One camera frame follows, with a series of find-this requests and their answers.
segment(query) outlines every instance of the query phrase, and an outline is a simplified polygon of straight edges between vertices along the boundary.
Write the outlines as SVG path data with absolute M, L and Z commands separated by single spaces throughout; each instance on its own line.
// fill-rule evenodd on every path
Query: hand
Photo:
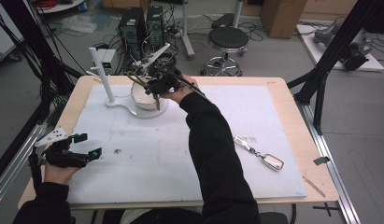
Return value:
M 62 168 L 50 165 L 48 162 L 46 162 L 44 182 L 67 185 L 69 180 L 72 178 L 72 175 L 79 169 L 79 167 Z
M 194 78 L 191 78 L 191 77 L 188 77 L 188 76 L 185 76 L 185 75 L 182 75 L 182 76 L 187 81 L 189 81 L 191 84 L 193 84 L 194 87 L 199 89 L 198 85 L 197 85 L 197 82 L 196 82 L 196 80 Z M 188 94 L 190 94 L 192 92 L 193 92 L 193 90 L 190 87 L 187 87 L 187 86 L 185 86 L 182 83 L 180 85 L 180 88 L 177 91 L 162 93 L 162 94 L 160 94 L 160 97 L 162 97 L 164 99 L 173 100 L 173 101 L 175 101 L 175 102 L 177 102 L 179 104 L 180 101 L 182 101 L 183 97 L 187 96 Z

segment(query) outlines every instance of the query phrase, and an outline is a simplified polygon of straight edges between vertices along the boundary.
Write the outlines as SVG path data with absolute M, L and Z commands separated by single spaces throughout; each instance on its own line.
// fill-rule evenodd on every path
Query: keychain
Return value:
M 275 171 L 280 171 L 284 166 L 284 162 L 273 155 L 265 154 L 264 156 L 262 156 L 262 154 L 259 151 L 257 151 L 253 147 L 248 146 L 247 142 L 244 141 L 242 138 L 240 138 L 238 135 L 235 135 L 234 140 L 235 140 L 235 143 L 237 143 L 239 146 L 243 147 L 244 149 L 248 150 L 250 153 L 254 154 L 256 157 L 262 158 L 262 162 L 266 164 L 268 167 L 270 167 L 271 169 Z

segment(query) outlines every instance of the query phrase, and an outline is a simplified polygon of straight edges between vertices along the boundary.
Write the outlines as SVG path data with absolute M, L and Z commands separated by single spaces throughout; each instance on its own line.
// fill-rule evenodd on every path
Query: desk leg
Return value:
M 235 18 L 233 19 L 233 27 L 237 28 L 238 27 L 238 21 L 240 19 L 240 14 L 241 14 L 241 8 L 244 3 L 244 0 L 236 0 L 235 2 Z
M 182 36 L 183 44 L 188 53 L 188 59 L 194 58 L 194 50 L 192 48 L 191 41 L 188 37 L 188 1 L 183 0 L 183 30 L 180 30 L 180 35 Z

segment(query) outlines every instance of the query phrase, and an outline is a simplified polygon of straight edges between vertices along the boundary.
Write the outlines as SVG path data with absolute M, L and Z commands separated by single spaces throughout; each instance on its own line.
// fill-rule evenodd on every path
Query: person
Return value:
M 183 77 L 198 88 L 195 79 Z M 220 110 L 186 86 L 160 96 L 177 102 L 188 114 L 189 151 L 204 201 L 200 223 L 261 223 L 258 204 L 243 176 L 230 127 Z M 21 207 L 14 223 L 71 223 L 67 183 L 77 170 L 47 165 L 36 198 Z M 138 220 L 135 223 L 146 223 Z

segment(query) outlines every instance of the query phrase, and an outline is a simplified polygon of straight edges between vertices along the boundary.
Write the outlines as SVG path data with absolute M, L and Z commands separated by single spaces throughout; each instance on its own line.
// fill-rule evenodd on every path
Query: computer tower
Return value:
M 121 42 L 126 44 L 126 59 L 130 56 L 135 60 L 144 58 L 143 42 L 147 37 L 147 33 L 142 7 L 126 8 L 118 29 Z
M 156 51 L 164 46 L 163 7 L 150 6 L 146 16 L 150 50 Z

